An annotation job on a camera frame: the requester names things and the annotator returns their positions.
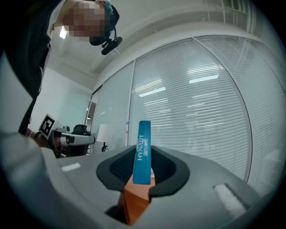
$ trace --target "headset microphone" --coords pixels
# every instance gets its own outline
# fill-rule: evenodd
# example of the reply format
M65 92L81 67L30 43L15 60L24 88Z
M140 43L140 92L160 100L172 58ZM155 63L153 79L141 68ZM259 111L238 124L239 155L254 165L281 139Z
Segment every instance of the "headset microphone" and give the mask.
M116 37L116 28L114 28L114 40L108 38L108 40L104 44L102 44L102 55L107 55L108 53L110 53L113 49L120 45L122 40L123 39L121 37Z

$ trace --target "lamp shade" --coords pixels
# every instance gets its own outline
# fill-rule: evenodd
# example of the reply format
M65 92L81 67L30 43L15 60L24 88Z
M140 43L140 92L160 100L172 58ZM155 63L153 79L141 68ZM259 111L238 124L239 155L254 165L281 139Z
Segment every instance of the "lamp shade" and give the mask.
M111 128L107 124L101 124L97 135L97 141L111 142Z

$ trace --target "orange object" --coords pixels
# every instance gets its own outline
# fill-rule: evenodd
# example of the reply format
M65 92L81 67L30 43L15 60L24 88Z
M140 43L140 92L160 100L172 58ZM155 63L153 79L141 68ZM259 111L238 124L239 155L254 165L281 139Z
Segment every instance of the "orange object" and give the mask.
M150 185L133 184L133 175L125 185L124 212L128 225L133 225L148 207L149 189L155 186L155 178L151 178Z

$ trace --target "white ceiling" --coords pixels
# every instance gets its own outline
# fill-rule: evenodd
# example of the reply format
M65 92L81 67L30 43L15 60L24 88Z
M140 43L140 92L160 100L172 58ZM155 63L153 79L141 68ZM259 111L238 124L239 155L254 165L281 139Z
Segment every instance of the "white ceiling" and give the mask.
M79 42L78 39L69 36L62 39L59 36L61 28L57 28L53 32L53 51L48 67L93 89L93 82L108 63L119 58L120 53L144 37L182 23L197 21L224 23L222 0L111 0L111 2L120 14L116 29L118 36L123 38L122 44L103 56L100 46ZM225 22L233 24L231 0L223 2ZM246 27L244 20L241 19L237 26Z

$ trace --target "blue tag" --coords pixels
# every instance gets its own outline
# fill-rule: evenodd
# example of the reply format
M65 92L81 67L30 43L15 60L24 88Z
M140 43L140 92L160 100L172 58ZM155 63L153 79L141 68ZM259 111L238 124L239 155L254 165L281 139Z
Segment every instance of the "blue tag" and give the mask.
M151 184L151 122L140 121L133 170L134 184Z

